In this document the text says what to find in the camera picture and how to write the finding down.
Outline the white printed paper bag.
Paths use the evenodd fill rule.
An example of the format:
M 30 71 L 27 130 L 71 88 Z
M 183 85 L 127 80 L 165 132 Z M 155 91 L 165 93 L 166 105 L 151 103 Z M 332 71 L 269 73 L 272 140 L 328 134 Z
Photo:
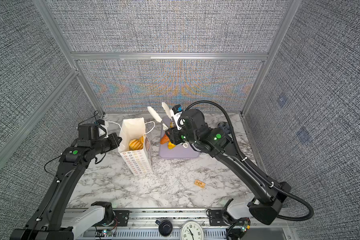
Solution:
M 147 122 L 143 117 L 126 118 L 114 121 L 108 117 L 107 122 L 120 127 L 119 137 L 122 142 L 118 153 L 135 176 L 153 172 L 152 144 L 149 133 L 156 127 L 153 121 Z

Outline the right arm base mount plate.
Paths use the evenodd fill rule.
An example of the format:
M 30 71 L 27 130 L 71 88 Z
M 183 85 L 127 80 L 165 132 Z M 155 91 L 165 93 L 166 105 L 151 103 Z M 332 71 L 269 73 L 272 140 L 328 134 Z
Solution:
M 221 227 L 221 226 L 229 225 L 223 219 L 222 210 L 220 209 L 218 210 L 207 209 L 206 214 L 209 219 L 210 226 L 212 227 Z

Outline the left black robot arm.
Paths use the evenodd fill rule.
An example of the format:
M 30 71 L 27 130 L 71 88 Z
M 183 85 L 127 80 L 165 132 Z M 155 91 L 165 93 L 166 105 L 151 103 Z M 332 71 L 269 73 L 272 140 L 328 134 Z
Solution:
M 73 240 L 74 227 L 63 227 L 63 216 L 72 193 L 96 156 L 117 149 L 122 138 L 116 133 L 107 138 L 77 138 L 59 156 L 57 172 L 53 174 L 45 197 L 22 229 L 13 230 L 11 240 Z

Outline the reddish brown loaf bread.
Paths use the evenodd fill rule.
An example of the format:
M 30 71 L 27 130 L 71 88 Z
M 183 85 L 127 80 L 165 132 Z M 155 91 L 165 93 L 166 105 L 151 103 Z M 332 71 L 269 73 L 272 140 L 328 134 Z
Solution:
M 169 141 L 170 141 L 169 137 L 166 134 L 164 134 L 160 139 L 160 144 L 164 145 L 164 144 L 168 143 Z

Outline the yellow braided pastry bread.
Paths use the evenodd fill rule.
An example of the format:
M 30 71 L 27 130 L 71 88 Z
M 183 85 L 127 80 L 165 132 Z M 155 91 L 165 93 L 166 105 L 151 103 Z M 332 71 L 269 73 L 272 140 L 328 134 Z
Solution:
M 141 142 L 142 144 L 144 144 L 144 142 L 145 142 L 145 136 L 144 136 L 144 135 L 140 137 L 140 142 Z

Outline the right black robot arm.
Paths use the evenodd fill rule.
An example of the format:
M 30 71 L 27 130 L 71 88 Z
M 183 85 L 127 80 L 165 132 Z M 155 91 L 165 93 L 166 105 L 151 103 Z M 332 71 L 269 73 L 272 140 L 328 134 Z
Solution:
M 230 133 L 209 127 L 205 115 L 195 108 L 202 101 L 192 103 L 186 109 L 181 105 L 170 108 L 162 103 L 165 113 L 171 119 L 169 124 L 164 124 L 165 135 L 170 143 L 176 146 L 189 145 L 228 167 L 254 194 L 254 199 L 248 203 L 249 212 L 262 224 L 270 225 L 275 219 L 288 221 L 290 218 L 280 212 L 284 201 L 290 197 L 291 186 L 286 182 L 279 183 L 257 167 L 241 151 L 227 111 L 215 102 L 205 103 L 217 107 L 223 113 Z

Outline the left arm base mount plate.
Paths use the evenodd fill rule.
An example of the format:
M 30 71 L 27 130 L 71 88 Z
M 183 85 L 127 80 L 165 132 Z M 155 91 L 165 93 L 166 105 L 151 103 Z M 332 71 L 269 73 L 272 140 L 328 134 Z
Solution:
M 128 221 L 130 218 L 130 211 L 129 210 L 113 210 L 114 217 L 113 220 L 109 224 L 101 224 L 97 223 L 94 227 L 126 227 L 128 225 Z

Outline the ridged yellow spiral bread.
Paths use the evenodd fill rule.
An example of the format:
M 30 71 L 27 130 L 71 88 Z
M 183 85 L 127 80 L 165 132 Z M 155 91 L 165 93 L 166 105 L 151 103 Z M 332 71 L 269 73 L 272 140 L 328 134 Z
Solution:
M 130 151 L 138 151 L 144 148 L 144 144 L 140 142 L 140 139 L 133 139 L 129 142 Z

